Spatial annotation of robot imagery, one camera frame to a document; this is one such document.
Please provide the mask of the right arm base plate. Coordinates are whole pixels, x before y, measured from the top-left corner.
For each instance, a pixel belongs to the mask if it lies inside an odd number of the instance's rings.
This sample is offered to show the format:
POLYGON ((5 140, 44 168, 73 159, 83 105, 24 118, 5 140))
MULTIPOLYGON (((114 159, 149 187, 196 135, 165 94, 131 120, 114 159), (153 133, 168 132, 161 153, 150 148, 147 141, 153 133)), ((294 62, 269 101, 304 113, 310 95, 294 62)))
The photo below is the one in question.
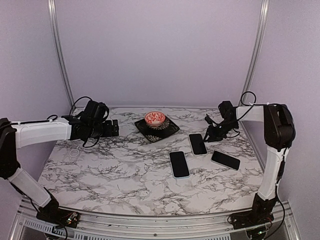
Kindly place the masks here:
POLYGON ((262 214, 260 216, 256 216, 253 214, 252 210, 232 213, 228 217, 228 222, 233 226, 235 230, 242 228, 249 228, 256 225, 261 225, 265 223, 270 223, 274 220, 274 216, 272 213, 262 214))

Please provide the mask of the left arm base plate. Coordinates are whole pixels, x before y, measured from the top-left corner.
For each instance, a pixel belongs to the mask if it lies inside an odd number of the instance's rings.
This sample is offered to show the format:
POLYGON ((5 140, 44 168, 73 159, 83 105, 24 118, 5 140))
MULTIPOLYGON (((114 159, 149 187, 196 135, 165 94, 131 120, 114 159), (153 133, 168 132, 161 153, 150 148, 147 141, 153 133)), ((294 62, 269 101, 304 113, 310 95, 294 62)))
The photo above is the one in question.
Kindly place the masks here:
POLYGON ((36 214, 36 218, 48 223, 64 227, 76 228, 79 223, 80 214, 76 211, 65 209, 42 209, 36 214))

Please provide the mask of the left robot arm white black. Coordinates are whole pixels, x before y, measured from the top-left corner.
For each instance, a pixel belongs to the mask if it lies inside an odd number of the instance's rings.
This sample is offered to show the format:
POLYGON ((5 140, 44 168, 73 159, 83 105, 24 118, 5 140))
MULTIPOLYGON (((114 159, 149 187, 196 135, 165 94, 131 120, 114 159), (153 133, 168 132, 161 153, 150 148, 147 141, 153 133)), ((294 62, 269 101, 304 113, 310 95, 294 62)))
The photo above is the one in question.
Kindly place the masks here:
POLYGON ((88 141, 98 144, 103 138, 117 137, 119 124, 109 120, 110 109, 103 102, 89 99, 84 110, 76 115, 51 115, 47 119, 29 121, 0 120, 0 177, 38 206, 37 211, 53 223, 63 219, 59 202, 24 169, 23 154, 30 160, 34 150, 40 154, 35 163, 47 161, 58 141, 81 141, 89 148, 88 141))

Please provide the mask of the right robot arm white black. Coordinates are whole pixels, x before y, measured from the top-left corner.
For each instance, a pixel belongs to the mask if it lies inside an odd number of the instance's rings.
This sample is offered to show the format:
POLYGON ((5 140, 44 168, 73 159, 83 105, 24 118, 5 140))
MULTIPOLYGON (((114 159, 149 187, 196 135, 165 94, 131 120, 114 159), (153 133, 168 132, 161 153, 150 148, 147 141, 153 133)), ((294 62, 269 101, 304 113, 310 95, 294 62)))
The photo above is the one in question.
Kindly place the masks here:
POLYGON ((230 101, 223 101, 218 106, 223 121, 214 122, 208 115, 209 124, 204 135, 204 142, 218 142, 227 138, 227 133, 239 127, 239 122, 262 122, 264 141, 267 148, 267 160, 262 183, 255 194, 252 209, 247 219, 258 224, 267 213, 271 212, 278 200, 278 185, 282 178, 286 158, 296 137, 293 116, 285 104, 249 104, 233 106, 230 101))

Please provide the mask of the clear magsafe phone case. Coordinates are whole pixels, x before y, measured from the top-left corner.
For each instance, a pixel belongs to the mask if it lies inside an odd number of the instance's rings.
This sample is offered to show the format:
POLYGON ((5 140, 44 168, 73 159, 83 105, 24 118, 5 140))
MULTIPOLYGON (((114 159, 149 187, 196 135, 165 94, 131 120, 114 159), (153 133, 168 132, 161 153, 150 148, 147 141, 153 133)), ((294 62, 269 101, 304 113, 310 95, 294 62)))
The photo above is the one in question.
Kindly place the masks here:
POLYGON ((83 152, 82 148, 70 148, 64 154, 63 163, 75 164, 83 152))

